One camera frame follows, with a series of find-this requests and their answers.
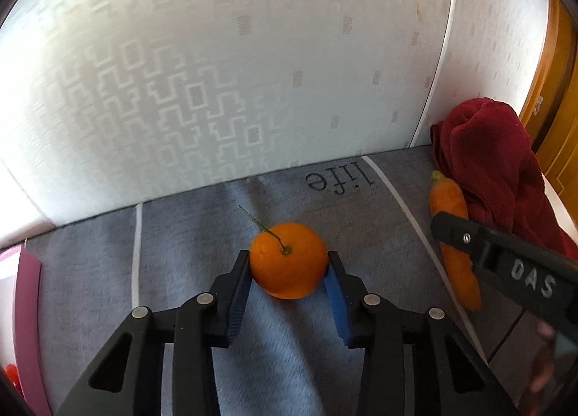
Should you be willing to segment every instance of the metal screw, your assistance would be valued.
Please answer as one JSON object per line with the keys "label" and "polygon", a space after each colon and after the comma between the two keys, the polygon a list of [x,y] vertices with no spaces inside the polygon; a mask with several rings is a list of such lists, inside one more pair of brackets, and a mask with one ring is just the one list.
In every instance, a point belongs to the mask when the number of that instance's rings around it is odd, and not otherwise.
{"label": "metal screw", "polygon": [[197,303],[199,305],[209,305],[214,299],[213,295],[208,292],[197,295]]}
{"label": "metal screw", "polygon": [[148,308],[143,307],[140,305],[139,307],[135,307],[132,309],[131,315],[132,318],[144,318],[148,314]]}
{"label": "metal screw", "polygon": [[379,305],[379,303],[381,302],[381,299],[379,298],[379,295],[375,295],[375,294],[368,294],[363,298],[363,301],[367,304],[367,305]]}
{"label": "metal screw", "polygon": [[445,316],[446,312],[444,312],[441,308],[430,308],[430,317],[432,317],[434,320],[441,320]]}

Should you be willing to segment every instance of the fruit stem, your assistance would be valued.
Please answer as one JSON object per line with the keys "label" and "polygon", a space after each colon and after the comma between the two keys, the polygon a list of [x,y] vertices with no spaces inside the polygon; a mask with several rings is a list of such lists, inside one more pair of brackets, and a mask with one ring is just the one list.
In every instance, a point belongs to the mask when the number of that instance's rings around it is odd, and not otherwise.
{"label": "fruit stem", "polygon": [[273,235],[273,237],[275,237],[279,243],[281,244],[281,253],[283,253],[284,255],[288,255],[289,253],[291,253],[291,249],[289,247],[286,247],[285,245],[283,245],[283,242],[281,241],[281,238],[279,238],[278,235],[274,234],[272,231],[270,231],[267,227],[265,227],[261,222],[259,222],[256,218],[254,218],[251,214],[249,214],[245,209],[243,209],[243,207],[238,204],[237,207],[239,209],[241,209],[243,211],[243,213],[249,217],[249,219],[251,219],[251,221],[257,226],[259,227],[259,230],[267,232],[270,235]]}

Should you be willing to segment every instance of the maroon cloth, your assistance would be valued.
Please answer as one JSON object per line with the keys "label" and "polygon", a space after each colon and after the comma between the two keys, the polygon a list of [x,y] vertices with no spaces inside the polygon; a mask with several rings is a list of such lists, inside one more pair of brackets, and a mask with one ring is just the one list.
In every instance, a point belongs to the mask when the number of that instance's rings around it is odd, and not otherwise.
{"label": "maroon cloth", "polygon": [[510,106],[465,101],[430,134],[435,165],[462,188],[471,220],[578,259],[544,194],[530,136]]}

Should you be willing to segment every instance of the orange fruit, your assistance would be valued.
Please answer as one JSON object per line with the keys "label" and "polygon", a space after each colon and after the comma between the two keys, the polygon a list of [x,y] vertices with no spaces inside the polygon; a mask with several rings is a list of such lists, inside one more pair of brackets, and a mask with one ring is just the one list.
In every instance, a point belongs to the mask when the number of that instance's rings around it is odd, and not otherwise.
{"label": "orange fruit", "polygon": [[325,243],[301,224],[271,227],[279,239],[265,231],[255,237],[249,249],[253,279],[278,299],[301,299],[312,294],[323,279],[329,257]]}

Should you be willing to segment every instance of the patterned wallpaper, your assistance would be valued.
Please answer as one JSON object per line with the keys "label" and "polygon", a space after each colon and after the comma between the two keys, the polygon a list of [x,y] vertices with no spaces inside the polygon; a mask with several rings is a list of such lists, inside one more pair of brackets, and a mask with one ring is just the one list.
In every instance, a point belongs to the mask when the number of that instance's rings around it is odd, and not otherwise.
{"label": "patterned wallpaper", "polygon": [[[19,0],[0,29],[0,186],[16,182],[42,222],[62,225],[407,147],[450,1]],[[456,0],[422,121],[504,86],[523,101],[544,1]]]}
{"label": "patterned wallpaper", "polygon": [[412,145],[462,101],[486,96],[522,110],[542,52],[548,0],[456,0],[439,80]]}

